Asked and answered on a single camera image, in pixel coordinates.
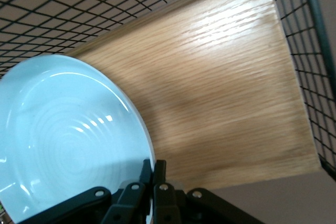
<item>wire basket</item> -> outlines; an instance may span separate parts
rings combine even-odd
[[[66,54],[172,1],[0,0],[0,78],[26,58]],[[318,1],[275,1],[322,167],[336,179],[336,83]]]

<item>silver screw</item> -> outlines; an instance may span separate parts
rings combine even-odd
[[[134,184],[131,186],[132,190],[138,190],[139,189],[139,185],[138,184]]]
[[[200,191],[194,191],[194,192],[193,192],[193,196],[194,196],[195,198],[201,198],[201,197],[202,197],[202,193],[201,193]]]
[[[162,184],[162,185],[160,185],[159,189],[166,191],[166,190],[168,190],[168,185]]]
[[[94,194],[96,197],[100,197],[104,195],[104,191],[100,190],[100,191],[96,191],[96,193]]]

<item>wooden board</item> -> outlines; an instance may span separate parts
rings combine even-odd
[[[273,0],[179,0],[68,55],[125,91],[185,189],[320,169]]]

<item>ceramic plate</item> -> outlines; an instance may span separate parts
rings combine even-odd
[[[20,222],[94,186],[112,193],[154,160],[131,101],[101,72],[38,56],[0,80],[0,201]]]

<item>plate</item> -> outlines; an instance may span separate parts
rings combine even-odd
[[[0,80],[0,201],[20,222],[94,186],[139,178],[154,152],[127,96],[90,65],[37,56]]]

